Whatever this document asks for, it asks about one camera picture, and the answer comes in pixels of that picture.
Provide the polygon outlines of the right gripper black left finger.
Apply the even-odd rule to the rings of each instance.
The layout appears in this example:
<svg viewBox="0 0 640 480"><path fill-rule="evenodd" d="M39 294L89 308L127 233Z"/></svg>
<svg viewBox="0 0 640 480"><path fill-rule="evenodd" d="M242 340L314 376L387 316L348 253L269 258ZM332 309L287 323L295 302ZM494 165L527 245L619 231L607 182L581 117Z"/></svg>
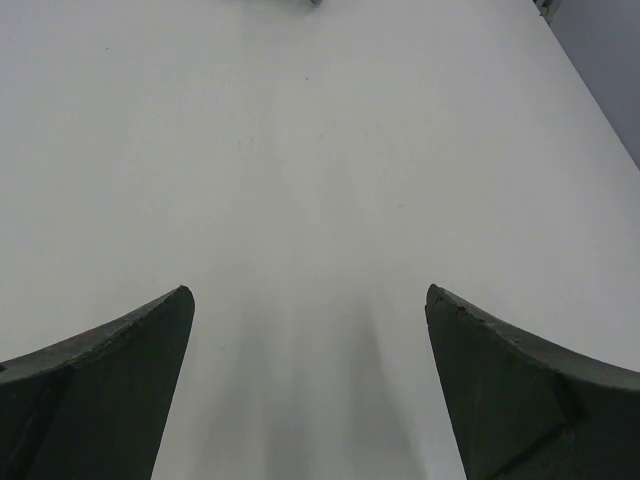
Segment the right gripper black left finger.
<svg viewBox="0 0 640 480"><path fill-rule="evenodd" d="M180 286L2 362L2 478L150 478L193 319Z"/></svg>

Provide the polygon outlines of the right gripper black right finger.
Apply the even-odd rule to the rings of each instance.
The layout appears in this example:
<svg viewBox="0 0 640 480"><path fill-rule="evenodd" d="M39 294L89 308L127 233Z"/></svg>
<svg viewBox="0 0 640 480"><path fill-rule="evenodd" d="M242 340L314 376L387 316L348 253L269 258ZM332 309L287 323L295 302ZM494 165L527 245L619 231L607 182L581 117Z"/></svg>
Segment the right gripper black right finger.
<svg viewBox="0 0 640 480"><path fill-rule="evenodd" d="M433 284L426 323L469 479L636 479L639 375Z"/></svg>

